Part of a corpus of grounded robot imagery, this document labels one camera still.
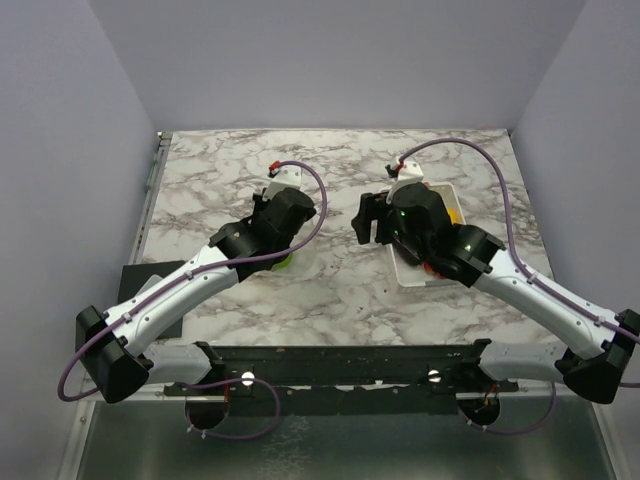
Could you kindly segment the green lime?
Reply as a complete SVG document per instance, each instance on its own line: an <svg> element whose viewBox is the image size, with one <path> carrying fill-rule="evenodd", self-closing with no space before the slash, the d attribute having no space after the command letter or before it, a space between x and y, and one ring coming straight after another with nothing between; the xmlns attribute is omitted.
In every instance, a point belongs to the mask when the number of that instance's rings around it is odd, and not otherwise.
<svg viewBox="0 0 640 480"><path fill-rule="evenodd" d="M292 260L293 260L293 254L290 253L286 257L284 257L281 261L274 264L271 270L276 271L276 270L284 269L291 264Z"/></svg>

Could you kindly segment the red cherry tomatoes bunch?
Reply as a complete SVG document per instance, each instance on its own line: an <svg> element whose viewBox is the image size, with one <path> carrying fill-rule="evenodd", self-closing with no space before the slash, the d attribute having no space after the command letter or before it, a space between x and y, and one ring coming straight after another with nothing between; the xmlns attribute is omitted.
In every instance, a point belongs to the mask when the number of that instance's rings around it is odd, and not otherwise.
<svg viewBox="0 0 640 480"><path fill-rule="evenodd" d="M435 271L435 270L434 270L434 269L433 269L429 264L427 264L427 263L424 263L424 264L423 264L423 268L424 268L424 270L425 270L427 273L429 273L429 274L431 274L431 275L434 275L434 276L436 276L436 277L438 277L438 278L445 278L442 274L440 274L440 273L436 272L436 271Z"/></svg>

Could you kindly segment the clear zip top bag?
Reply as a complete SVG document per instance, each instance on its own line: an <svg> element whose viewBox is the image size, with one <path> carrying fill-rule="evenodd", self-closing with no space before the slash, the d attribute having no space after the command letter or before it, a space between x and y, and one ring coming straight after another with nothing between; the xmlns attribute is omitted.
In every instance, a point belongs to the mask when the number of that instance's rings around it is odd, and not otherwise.
<svg viewBox="0 0 640 480"><path fill-rule="evenodd" d="M298 233L294 236L291 245L295 246L299 243L302 243L310 234L314 231L317 226L319 216L315 215L312 219L308 220L303 224ZM284 269L272 271L276 275L293 275L295 277L301 277L309 271L315 261L317 254L317 243L318 237L315 236L308 243L306 243L302 248L292 252L293 260L289 266Z"/></svg>

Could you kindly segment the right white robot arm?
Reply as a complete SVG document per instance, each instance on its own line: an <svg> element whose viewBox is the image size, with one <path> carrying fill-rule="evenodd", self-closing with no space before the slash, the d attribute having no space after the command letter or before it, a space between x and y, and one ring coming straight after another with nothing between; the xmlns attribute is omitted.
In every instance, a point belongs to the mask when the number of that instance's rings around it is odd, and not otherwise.
<svg viewBox="0 0 640 480"><path fill-rule="evenodd" d="M422 183L362 194L351 225L359 243L394 244L414 262L502 300L557 337L547 345L490 342L459 367L467 389L531 379L562 383L594 403L613 402L639 341L637 312L599 307L519 265L497 237L452 222L441 196Z"/></svg>

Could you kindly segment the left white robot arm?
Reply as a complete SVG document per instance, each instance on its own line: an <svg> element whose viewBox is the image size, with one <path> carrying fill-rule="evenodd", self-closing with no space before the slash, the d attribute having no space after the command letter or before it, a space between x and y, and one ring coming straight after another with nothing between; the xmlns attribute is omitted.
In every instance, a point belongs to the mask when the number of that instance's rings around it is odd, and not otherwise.
<svg viewBox="0 0 640 480"><path fill-rule="evenodd" d="M108 403L118 403L147 383L188 383L206 395L221 371L198 346L188 347L186 368L160 373L150 345L173 322L208 298L270 269L316 213L310 197L286 187L267 201L256 199L251 216L223 225L207 245L158 283L104 312L88 306L76 317L79 359Z"/></svg>

